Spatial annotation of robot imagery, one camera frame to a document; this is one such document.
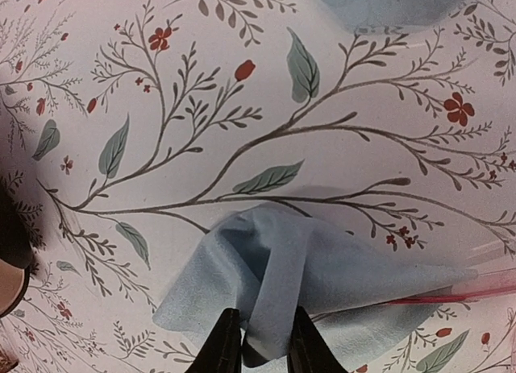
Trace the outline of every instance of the botanical print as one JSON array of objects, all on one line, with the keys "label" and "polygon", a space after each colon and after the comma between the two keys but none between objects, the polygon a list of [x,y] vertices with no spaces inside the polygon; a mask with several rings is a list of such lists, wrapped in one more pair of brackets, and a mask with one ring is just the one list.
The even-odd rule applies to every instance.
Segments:
[{"label": "botanical print", "polygon": [[[153,286],[145,282],[148,276],[162,277],[155,266],[161,248],[150,239],[148,222],[191,227],[195,234],[182,239],[196,242],[210,228],[199,210],[212,205],[243,209],[271,202],[304,216],[311,216],[315,205],[356,213],[361,218],[357,228],[366,228],[367,238],[394,255],[437,245],[432,235],[446,230],[454,218],[477,225],[504,253],[516,255],[516,209],[504,206],[486,216],[489,210],[464,208],[462,203],[470,195],[487,200],[507,192],[516,171],[513,125],[508,118],[485,113],[477,92],[484,83],[466,74],[482,73],[471,57],[475,40],[474,48],[485,46],[489,53],[482,57],[497,57],[494,79],[486,84],[510,89],[516,24],[497,7],[497,0],[469,2],[449,23],[426,31],[424,39],[402,28],[386,28],[375,36],[342,35],[325,45],[339,55],[331,66],[338,73],[335,79],[329,73],[330,61],[303,35],[302,25],[287,23],[289,16],[308,14],[297,2],[136,1],[137,10],[122,9],[118,21],[102,21],[96,28],[98,38],[84,44],[90,60],[75,60],[68,50],[82,41],[83,23],[102,13],[95,5],[99,0],[0,0],[0,120],[8,125],[4,137],[9,154],[21,151],[31,157],[44,195],[41,203],[26,202],[19,190],[33,184],[25,171],[2,174],[2,186],[26,223],[38,259],[26,299],[6,319],[19,344],[18,372],[183,371],[195,357],[192,346],[135,321],[136,314],[117,314],[130,307],[138,315],[145,312],[148,320],[159,303]],[[73,3],[88,9],[73,13]],[[38,6],[54,12],[52,17],[39,19]],[[489,20],[481,17],[488,13]],[[253,91],[264,69],[258,60],[263,60],[260,49],[269,36],[262,24],[266,15],[276,15],[282,28],[277,54],[270,56],[281,59],[278,76],[289,85],[289,107],[281,116],[271,114],[265,93]],[[213,36],[238,40],[240,49],[227,60],[211,58],[200,32],[195,32],[200,25],[213,26]],[[179,37],[186,32],[196,35]],[[76,64],[90,68],[90,74]],[[138,96],[128,94],[129,88]],[[352,100],[354,96],[362,99]],[[134,105],[145,101],[147,113],[131,109],[121,115],[121,100]],[[372,122],[367,102],[374,101],[405,109],[409,116],[400,117],[410,127]],[[329,116],[325,109],[332,105],[339,105],[340,113]],[[143,116],[157,126],[138,128]],[[70,135],[77,130],[70,125],[76,124],[87,124],[88,130]],[[108,135],[90,134],[96,128]],[[172,138],[173,132],[182,139]],[[291,193],[310,184],[306,167],[311,158],[304,149],[309,142],[303,140],[317,135],[335,143],[353,140],[364,157],[380,154],[378,146],[393,149],[407,169],[365,177],[360,186],[333,189],[325,196]],[[74,139],[81,141],[73,146],[69,141]],[[128,153],[144,139],[152,143],[148,153]],[[232,146],[227,141],[238,146],[224,155],[214,151],[214,143]],[[255,162],[252,173],[237,169],[259,147],[279,151],[292,145],[302,152],[299,158],[279,155],[278,162],[271,154]],[[86,155],[94,155],[94,164]],[[217,160],[209,168],[198,164],[206,162],[203,157],[220,155],[223,161],[217,167]],[[188,165],[199,166],[192,172]],[[140,197],[141,184],[157,187],[153,181],[166,169],[192,180],[194,193],[185,198],[166,193],[158,201]],[[77,176],[84,176],[87,185]],[[206,183],[190,179],[194,176]],[[454,196],[439,197],[415,187],[426,178]],[[132,191],[121,197],[127,189]],[[361,234],[360,229],[347,228]],[[77,254],[75,260],[68,249]],[[98,297],[91,308],[102,306],[117,319],[108,321],[106,314],[92,321],[86,298],[75,291],[78,286]],[[495,309],[507,321],[493,322],[489,329],[465,325],[468,317],[484,315],[485,302],[443,306],[389,355],[357,371],[436,373],[458,363],[466,369],[472,358],[476,366],[468,367],[468,373],[505,368],[516,321],[510,304],[502,303]]]}]

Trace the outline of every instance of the floral tablecloth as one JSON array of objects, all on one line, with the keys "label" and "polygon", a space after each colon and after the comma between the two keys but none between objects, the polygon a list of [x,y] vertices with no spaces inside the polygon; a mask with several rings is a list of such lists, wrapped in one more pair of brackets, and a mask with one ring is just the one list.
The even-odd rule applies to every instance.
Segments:
[{"label": "floral tablecloth", "polygon": [[[184,371],[152,312],[264,201],[404,261],[512,267],[515,6],[354,35],[315,0],[0,0],[2,185],[37,258],[16,371]],[[358,372],[504,371],[513,307],[444,305]]]}]

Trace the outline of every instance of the blue cloth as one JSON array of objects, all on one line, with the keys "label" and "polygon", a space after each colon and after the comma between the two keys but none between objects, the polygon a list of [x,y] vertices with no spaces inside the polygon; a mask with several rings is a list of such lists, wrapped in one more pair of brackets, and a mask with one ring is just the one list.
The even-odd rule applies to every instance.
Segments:
[{"label": "blue cloth", "polygon": [[[200,347],[227,307],[240,310],[243,360],[287,354],[295,309],[316,321],[349,371],[379,357],[424,322],[434,305],[378,305],[475,277],[470,270],[402,265],[316,218],[257,207],[220,222],[199,244],[154,322]],[[267,363],[266,371],[285,371]]]},{"label": "blue cloth", "polygon": [[436,25],[464,0],[320,0],[345,27],[417,29]]}]

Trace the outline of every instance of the brown object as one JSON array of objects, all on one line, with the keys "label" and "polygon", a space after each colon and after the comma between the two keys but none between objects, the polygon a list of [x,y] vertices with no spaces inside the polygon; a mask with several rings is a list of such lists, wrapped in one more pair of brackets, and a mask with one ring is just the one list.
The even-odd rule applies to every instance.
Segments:
[{"label": "brown object", "polygon": [[0,322],[0,373],[7,373],[18,366],[13,346],[7,337],[6,330]]}]

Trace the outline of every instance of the blue paper towel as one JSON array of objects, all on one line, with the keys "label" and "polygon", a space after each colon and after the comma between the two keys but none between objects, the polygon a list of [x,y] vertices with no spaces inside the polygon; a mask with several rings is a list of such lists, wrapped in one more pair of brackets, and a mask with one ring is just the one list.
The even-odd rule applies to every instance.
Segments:
[{"label": "blue paper towel", "polygon": [[[257,207],[207,234],[154,315],[200,347],[220,313],[240,310],[248,367],[286,355],[298,305],[316,322],[348,370],[385,353],[417,328],[434,305],[381,305],[471,279],[476,272],[404,265],[316,218]],[[282,371],[278,362],[264,371]]]}]

